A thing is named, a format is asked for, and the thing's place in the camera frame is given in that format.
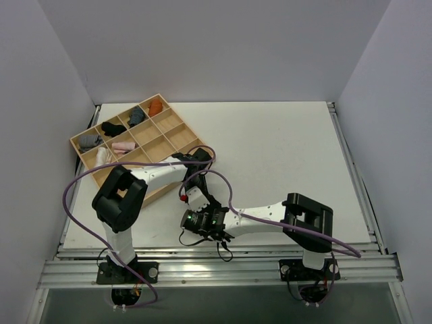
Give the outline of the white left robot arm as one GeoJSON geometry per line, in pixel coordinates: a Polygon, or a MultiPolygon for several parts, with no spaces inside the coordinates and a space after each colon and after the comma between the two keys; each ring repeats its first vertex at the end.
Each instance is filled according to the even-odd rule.
{"type": "Polygon", "coordinates": [[[160,165],[127,169],[115,166],[99,188],[92,208],[102,222],[109,252],[107,261],[113,264],[112,276],[121,283],[135,278],[136,253],[132,245],[132,225],[136,222],[144,198],[162,187],[183,182],[213,162],[203,148],[193,154],[175,153],[160,165]]]}

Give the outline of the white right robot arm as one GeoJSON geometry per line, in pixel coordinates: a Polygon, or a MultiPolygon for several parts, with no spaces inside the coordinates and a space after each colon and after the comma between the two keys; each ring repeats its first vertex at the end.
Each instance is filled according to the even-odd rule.
{"type": "Polygon", "coordinates": [[[324,270],[331,252],[333,209],[298,193],[264,207],[233,211],[227,207],[201,212],[195,217],[199,234],[229,241],[246,234],[282,232],[303,249],[300,270],[313,279],[324,270]]]}

